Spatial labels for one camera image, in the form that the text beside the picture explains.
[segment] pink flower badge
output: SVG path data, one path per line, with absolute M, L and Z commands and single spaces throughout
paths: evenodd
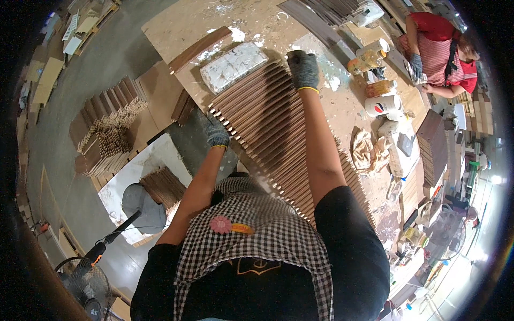
M 211 220 L 211 229 L 220 234 L 228 234 L 232 230 L 230 219 L 225 216 L 216 216 Z

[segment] workshop floor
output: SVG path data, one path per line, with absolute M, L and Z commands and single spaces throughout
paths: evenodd
M 141 26 L 177 0 L 145 0 L 123 2 L 120 9 L 94 36 L 81 56 L 71 59 L 69 67 L 60 75 L 59 85 L 49 103 L 42 109 L 39 123 L 29 135 L 30 160 L 27 192 L 34 218 L 45 218 L 55 233 L 66 227 L 87 252 L 98 239 L 114 228 L 91 180 L 75 175 L 74 158 L 77 152 L 69 138 L 69 124 L 83 107 L 86 98 L 109 88 L 128 75 L 134 79 L 161 58 L 141 31 Z M 166 129 L 185 165 L 194 175 L 207 146 L 196 115 L 184 127 L 176 124 Z M 218 178 L 227 176 L 236 165 L 236 157 L 229 153 L 222 163 Z M 55 266 L 63 257 L 49 234 L 39 237 L 42 249 Z M 148 250 L 156 240 L 137 248 L 122 237 L 109 245 L 100 266 L 111 284 L 131 299 Z

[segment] name tag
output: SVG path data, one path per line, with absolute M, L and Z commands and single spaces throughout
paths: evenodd
M 251 227 L 249 227 L 246 224 L 241 224 L 241 223 L 233 223 L 231 231 L 238 232 L 238 233 L 244 233 L 244 234 L 254 234 L 255 233 L 254 229 L 252 229 Z

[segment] checkered apron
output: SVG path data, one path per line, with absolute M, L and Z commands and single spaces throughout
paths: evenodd
M 333 320 L 332 275 L 321 236 L 286 202 L 262 192 L 249 177 L 229 177 L 216 189 L 223 201 L 191 220 L 175 277 L 174 320 L 182 318 L 192 282 L 226 260 L 256 257 L 303 267 L 311 273 L 319 320 Z M 232 223 L 252 227 L 255 234 L 215 233 L 212 218 L 223 215 Z
M 427 75 L 428 83 L 434 86 L 443 86 L 445 84 L 445 69 L 448 63 L 448 57 L 450 56 L 451 39 L 446 41 L 433 41 L 427 39 L 419 32 L 417 36 L 419 53 L 421 62 L 423 63 L 423 73 Z M 409 45 L 407 35 L 404 34 L 400 36 L 398 41 L 405 50 L 405 57 L 410 60 L 411 46 Z M 452 70 L 451 74 L 448 75 L 448 82 L 450 83 L 456 83 L 465 78 L 458 58 L 458 52 L 455 52 L 453 59 L 457 70 Z

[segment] gray knit glove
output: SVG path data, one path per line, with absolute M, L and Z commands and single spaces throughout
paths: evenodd
M 230 135 L 225 127 L 216 119 L 210 112 L 207 112 L 207 117 L 200 116 L 200 123 L 204 128 L 205 135 L 207 136 L 207 144 L 211 147 L 224 146 L 228 147 L 230 143 Z
M 319 93 L 319 70 L 316 56 L 303 50 L 294 50 L 287 53 L 287 64 L 291 69 L 292 82 L 296 90 L 310 88 Z
M 421 57 L 417 53 L 413 53 L 411 55 L 410 60 L 413 76 L 415 77 L 415 81 L 418 81 L 418 79 L 421 79 L 423 76 L 423 63 L 421 62 Z

